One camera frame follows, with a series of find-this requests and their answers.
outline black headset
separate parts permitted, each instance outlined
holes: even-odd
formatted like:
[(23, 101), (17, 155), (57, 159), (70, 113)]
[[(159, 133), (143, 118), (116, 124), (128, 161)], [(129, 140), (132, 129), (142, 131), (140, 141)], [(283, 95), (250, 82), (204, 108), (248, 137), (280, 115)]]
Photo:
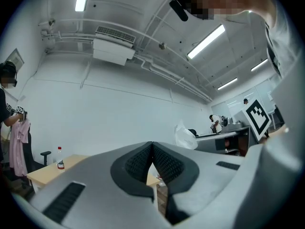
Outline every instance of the black headset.
[(10, 61), (6, 61), (0, 64), (0, 77), (2, 77), (6, 73), (13, 73), (14, 74), (14, 81), (11, 82), (14, 87), (17, 85), (17, 70), (14, 63)]
[(195, 0), (171, 0), (170, 6), (182, 21), (187, 21), (189, 18), (185, 10), (201, 20), (214, 19), (214, 14), (208, 9), (198, 9)]

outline black shirt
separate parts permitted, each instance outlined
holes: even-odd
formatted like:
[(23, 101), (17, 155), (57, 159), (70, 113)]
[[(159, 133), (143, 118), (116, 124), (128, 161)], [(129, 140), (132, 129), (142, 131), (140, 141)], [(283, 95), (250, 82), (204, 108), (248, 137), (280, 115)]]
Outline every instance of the black shirt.
[[(2, 122), (4, 120), (6, 120), (7, 118), (9, 118), (10, 113), (9, 111), (6, 109), (6, 101), (5, 101), (5, 93), (3, 91), (3, 89), (0, 89), (0, 132), (1, 132), (1, 126), (2, 126)], [(3, 160), (3, 154), (2, 154), (2, 149), (1, 149), (1, 142), (0, 142), (0, 161)]]

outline white wall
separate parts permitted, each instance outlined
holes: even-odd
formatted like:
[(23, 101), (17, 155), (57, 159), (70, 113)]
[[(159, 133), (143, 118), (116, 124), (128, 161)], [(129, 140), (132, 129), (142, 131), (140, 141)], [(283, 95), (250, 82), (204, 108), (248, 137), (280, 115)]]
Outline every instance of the white wall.
[(252, 87), (255, 87), (259, 83), (273, 76), (275, 74), (275, 71), (271, 66), (268, 66), (265, 68), (258, 69), (254, 72), (249, 72), (249, 74), (253, 75), (252, 78), (250, 78), (249, 80), (243, 81), (243, 79), (238, 79), (236, 83), (233, 83), (232, 85), (227, 86), (223, 90), (220, 90), (219, 95), (215, 97), (213, 101), (208, 104), (208, 106), (212, 107), (241, 93), (244, 93), (245, 91), (251, 89)]
[[(0, 38), (0, 62), (4, 62), (17, 48), (24, 65), (18, 72), (18, 84), (5, 90), (6, 101), (15, 107), (26, 81), (36, 72), (42, 56), (43, 46), (39, 22), (40, 0), (25, 0), (12, 16)], [(8, 128), (3, 125), (1, 135), (6, 137)]]
[(208, 132), (211, 109), (201, 99), (139, 66), (93, 60), (80, 89), (88, 60), (49, 55), (25, 86), (18, 104), (29, 113), (35, 160), (42, 161), (43, 151), (54, 155), (58, 146), (69, 156), (143, 141), (174, 144), (181, 119), (186, 128)]

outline white ceiling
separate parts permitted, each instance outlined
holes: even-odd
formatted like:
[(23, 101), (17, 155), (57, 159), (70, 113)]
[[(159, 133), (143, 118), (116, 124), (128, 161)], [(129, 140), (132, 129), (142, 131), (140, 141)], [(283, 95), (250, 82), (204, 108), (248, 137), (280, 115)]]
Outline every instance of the white ceiling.
[[(251, 78), (254, 74), (251, 73), (251, 68), (267, 58), (264, 22), (254, 13), (244, 12), (235, 16), (227, 16), (226, 21), (219, 19), (202, 21), (189, 16), (187, 22), (182, 22), (170, 8), (169, 0), (88, 0), (85, 12), (75, 12), (76, 0), (47, 1), (42, 0), (41, 21), (54, 18), (56, 23), (53, 33), (76, 31), (77, 22), (60, 21), (61, 19), (85, 18), (111, 21), (134, 28), (153, 36), (158, 41), (165, 42), (184, 58), (196, 43), (204, 39), (217, 26), (223, 24), (225, 33), (189, 61), (200, 73), (169, 50), (161, 50), (156, 42), (143, 38), (133, 31), (105, 25), (135, 35), (137, 51), (163, 59), (162, 62), (158, 61), (159, 65), (185, 77), (212, 98), (222, 94), (224, 90), (230, 89), (228, 87), (228, 89), (218, 91), (217, 88), (221, 84), (225, 84), (235, 77), (242, 81)], [(163, 18), (164, 22), (154, 15)], [(91, 21), (81, 22), (77, 33), (94, 35), (98, 25), (102, 24)], [(75, 42), (57, 43), (55, 48), (56, 50), (91, 51), (90, 44), (79, 47)]]

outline pink shirt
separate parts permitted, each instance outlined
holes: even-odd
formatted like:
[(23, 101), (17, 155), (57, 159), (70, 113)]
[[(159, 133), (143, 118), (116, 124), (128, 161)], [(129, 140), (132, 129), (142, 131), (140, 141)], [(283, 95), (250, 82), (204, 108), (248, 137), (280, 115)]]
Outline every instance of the pink shirt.
[(28, 143), (28, 130), (31, 123), (29, 120), (17, 121), (10, 134), (10, 167), (14, 168), (18, 177), (27, 175), (27, 168), (23, 155), (23, 143)]

